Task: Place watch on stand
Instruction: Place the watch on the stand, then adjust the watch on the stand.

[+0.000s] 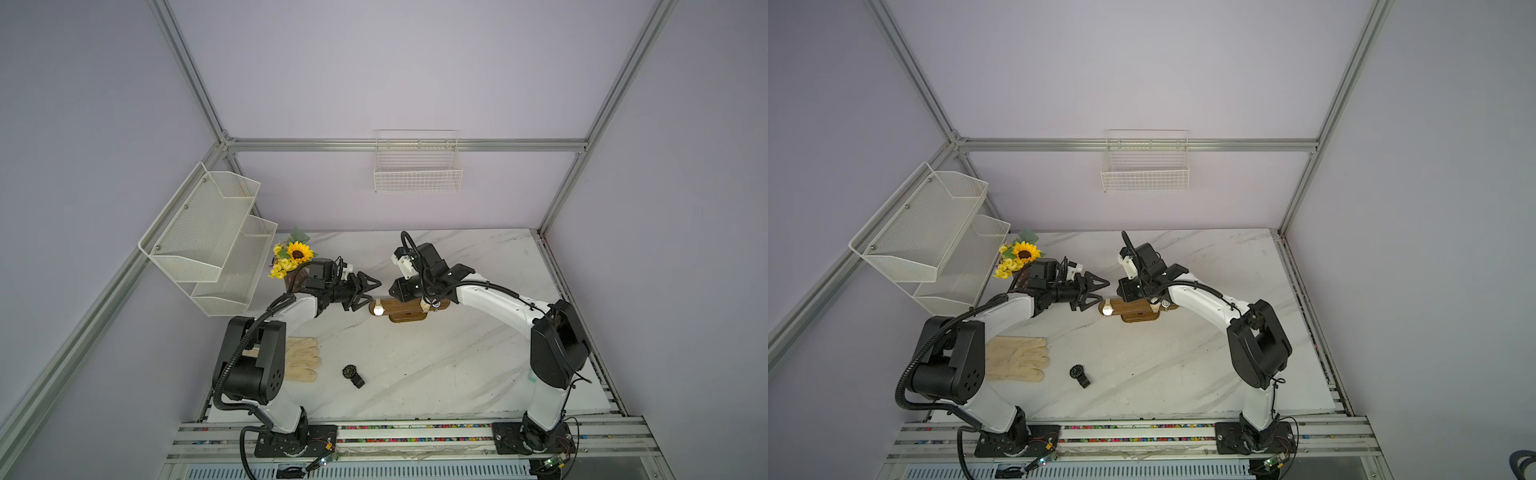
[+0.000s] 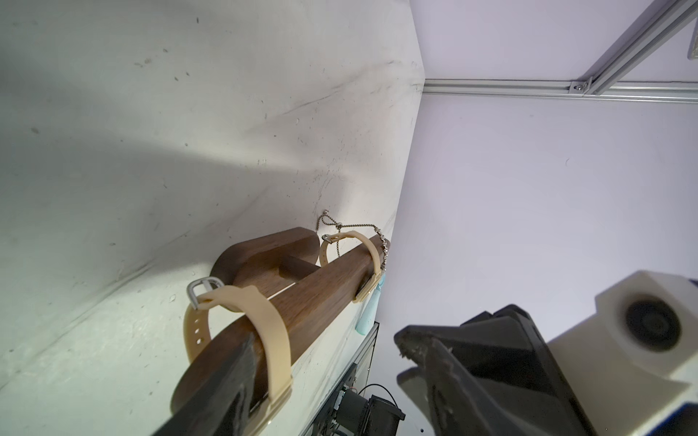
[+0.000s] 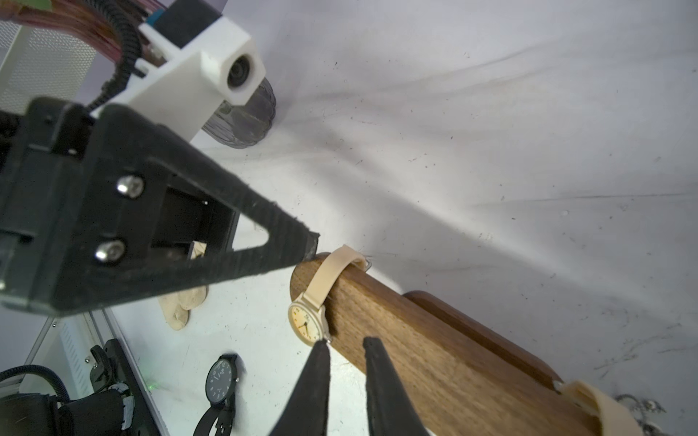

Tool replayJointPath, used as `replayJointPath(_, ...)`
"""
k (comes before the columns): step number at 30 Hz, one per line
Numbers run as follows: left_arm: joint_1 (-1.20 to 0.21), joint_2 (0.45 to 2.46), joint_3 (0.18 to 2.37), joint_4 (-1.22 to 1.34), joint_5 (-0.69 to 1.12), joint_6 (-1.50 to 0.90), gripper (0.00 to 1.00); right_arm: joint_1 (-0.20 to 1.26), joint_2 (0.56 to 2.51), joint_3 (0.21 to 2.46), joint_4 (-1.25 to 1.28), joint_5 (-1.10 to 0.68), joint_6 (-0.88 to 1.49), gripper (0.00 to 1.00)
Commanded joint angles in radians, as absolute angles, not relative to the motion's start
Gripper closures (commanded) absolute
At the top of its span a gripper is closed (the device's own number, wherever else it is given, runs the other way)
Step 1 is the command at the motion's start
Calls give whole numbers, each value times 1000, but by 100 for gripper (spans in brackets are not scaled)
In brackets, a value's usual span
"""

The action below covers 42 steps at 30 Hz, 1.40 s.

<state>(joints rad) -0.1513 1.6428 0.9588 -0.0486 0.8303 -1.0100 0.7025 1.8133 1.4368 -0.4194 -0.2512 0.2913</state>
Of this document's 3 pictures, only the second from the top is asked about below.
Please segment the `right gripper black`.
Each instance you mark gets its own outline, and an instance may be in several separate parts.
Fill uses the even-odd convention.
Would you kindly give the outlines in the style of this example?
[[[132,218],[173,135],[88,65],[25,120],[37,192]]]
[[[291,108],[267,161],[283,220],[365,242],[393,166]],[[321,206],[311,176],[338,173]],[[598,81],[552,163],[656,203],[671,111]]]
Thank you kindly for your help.
[[[398,385],[437,435],[594,435],[529,315],[517,305],[459,326],[408,325],[394,335],[414,367]]]

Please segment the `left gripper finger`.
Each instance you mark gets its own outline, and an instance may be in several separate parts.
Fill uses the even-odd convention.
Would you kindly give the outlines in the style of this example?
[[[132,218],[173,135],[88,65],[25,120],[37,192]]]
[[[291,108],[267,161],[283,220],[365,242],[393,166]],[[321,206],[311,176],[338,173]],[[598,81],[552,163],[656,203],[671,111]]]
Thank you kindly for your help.
[[[249,335],[155,436],[244,434],[255,377],[256,354]]]

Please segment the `wooden watch stand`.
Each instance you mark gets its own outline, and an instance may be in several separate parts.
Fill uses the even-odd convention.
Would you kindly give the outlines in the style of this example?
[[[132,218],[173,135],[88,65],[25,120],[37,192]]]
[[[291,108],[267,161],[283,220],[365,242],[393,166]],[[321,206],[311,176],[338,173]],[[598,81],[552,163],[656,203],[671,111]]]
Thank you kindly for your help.
[[[389,241],[368,237],[385,261]],[[359,242],[330,245],[325,268],[318,262],[321,237],[304,227],[230,246],[211,274],[191,283],[184,339],[189,367],[174,389],[178,412],[236,348],[252,335],[256,377],[252,403],[276,405],[291,392],[292,366],[336,317],[353,303],[358,278],[337,256]]]

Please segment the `cream strap wrist watch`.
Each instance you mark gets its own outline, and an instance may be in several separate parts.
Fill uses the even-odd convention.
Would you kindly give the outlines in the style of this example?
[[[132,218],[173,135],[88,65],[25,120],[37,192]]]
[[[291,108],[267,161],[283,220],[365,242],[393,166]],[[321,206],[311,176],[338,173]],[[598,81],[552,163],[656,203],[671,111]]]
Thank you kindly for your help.
[[[330,263],[334,265],[334,262],[328,260],[329,246],[338,245],[345,240],[359,242],[361,247],[357,246],[353,252],[348,253],[348,260],[343,256],[337,256],[336,261],[342,261],[343,266],[346,267],[349,267],[349,262],[352,262],[351,266],[356,273],[361,274],[361,279],[357,276],[358,282],[353,303],[363,303],[376,290],[384,276],[383,257],[374,242],[357,231],[325,234],[321,237],[318,262],[323,268]]]

